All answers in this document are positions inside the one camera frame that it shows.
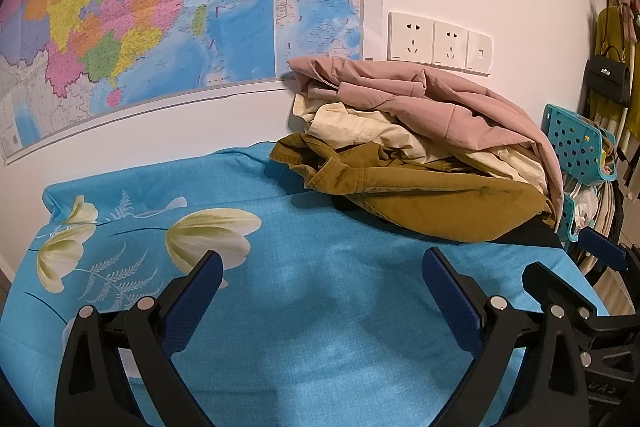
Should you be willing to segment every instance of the power outlet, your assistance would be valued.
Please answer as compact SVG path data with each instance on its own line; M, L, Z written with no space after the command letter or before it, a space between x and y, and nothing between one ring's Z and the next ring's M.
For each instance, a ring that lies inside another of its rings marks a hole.
M431 64L433 20L406 13L389 12L389 60Z
M436 21L433 33L433 65L462 71L466 64L468 30Z
M468 73L489 75L494 59L494 42L489 35L469 32L466 47L466 67Z

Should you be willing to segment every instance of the white wall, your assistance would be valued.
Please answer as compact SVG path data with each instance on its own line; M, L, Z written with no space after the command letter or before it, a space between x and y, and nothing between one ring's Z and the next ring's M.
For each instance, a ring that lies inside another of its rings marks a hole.
M590 54L590 21L604 0L385 0L385 13L430 16L490 34L492 75L469 78L520 104L540 121L546 103L575 110ZM52 183L131 166L277 140L289 132L289 91L252 93L118 121L0 167L0 268L12 279L48 220Z

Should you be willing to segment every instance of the metal pin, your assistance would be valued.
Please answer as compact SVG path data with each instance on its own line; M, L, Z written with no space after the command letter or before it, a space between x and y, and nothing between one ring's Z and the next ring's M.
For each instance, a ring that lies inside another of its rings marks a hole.
M149 310L156 303L156 300L153 297L143 297L138 301L138 309L140 310Z
M591 365L591 355L586 351L581 353L580 361L582 362L582 367L589 367Z
M491 300L489 302L491 303L491 306L493 306L497 310L503 310L509 304L507 302L507 299L505 299L504 297L500 297L499 295L491 297Z
M90 317L93 312L94 312L94 307L87 305L87 306L82 306L82 308L80 308L78 315L80 315L81 318L85 319L87 317Z
M553 306L551 306L551 314L554 317L561 319L562 317L564 317L564 310L562 309L562 306L554 304Z

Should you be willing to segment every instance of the handbag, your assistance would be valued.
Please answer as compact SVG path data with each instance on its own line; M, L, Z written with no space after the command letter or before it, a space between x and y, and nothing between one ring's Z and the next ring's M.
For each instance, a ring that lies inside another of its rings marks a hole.
M604 39L607 38L608 26L609 0L607 0ZM623 47L622 55L615 46L609 46L604 50L605 41L603 40L600 55L595 55L587 62L586 83L589 89L593 89L595 92L609 100L612 100L613 102L619 103L623 107L629 107L631 103L630 73L629 68L627 68L625 64L625 35L622 17L620 20L620 33L620 41L622 42ZM611 49L616 51L619 60L613 60L612 58L607 57L607 54Z

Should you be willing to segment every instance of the map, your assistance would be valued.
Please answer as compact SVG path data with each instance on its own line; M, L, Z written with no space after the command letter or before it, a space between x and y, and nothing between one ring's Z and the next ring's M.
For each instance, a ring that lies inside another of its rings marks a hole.
M359 58L362 0L4 0L5 157L149 100L273 80L300 55Z

